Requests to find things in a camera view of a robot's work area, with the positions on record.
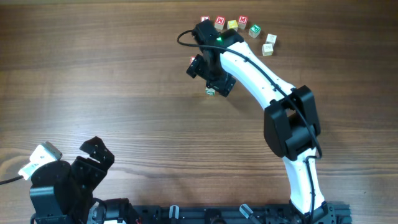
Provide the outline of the green sided white block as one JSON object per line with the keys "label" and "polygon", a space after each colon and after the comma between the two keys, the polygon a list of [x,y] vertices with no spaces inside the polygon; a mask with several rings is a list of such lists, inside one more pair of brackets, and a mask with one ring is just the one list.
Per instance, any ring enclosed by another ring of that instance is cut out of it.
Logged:
{"label": "green sided white block", "polygon": [[214,96],[215,93],[216,93],[216,91],[215,91],[213,88],[205,88],[205,93],[206,93],[207,95]]}

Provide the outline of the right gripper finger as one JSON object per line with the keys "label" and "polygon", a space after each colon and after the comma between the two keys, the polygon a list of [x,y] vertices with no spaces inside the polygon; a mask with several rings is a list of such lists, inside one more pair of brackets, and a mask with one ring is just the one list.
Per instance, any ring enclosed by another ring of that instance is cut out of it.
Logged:
{"label": "right gripper finger", "polygon": [[206,62],[201,55],[197,55],[187,68],[187,74],[192,78],[202,77],[206,74]]}
{"label": "right gripper finger", "polygon": [[206,87],[214,89],[223,97],[227,97],[233,89],[235,83],[236,80],[233,78],[233,76],[229,73],[226,73],[223,76],[214,78],[212,80],[207,80]]}

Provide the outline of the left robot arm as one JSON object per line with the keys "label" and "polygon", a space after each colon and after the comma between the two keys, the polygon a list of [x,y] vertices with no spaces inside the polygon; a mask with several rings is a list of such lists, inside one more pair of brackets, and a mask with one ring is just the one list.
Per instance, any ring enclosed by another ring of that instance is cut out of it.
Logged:
{"label": "left robot arm", "polygon": [[31,176],[30,199],[35,209],[32,223],[141,223],[141,216],[126,198],[101,200],[93,191],[106,177],[114,155],[102,139],[85,141],[73,163],[50,142],[37,147],[32,157],[39,167]]}

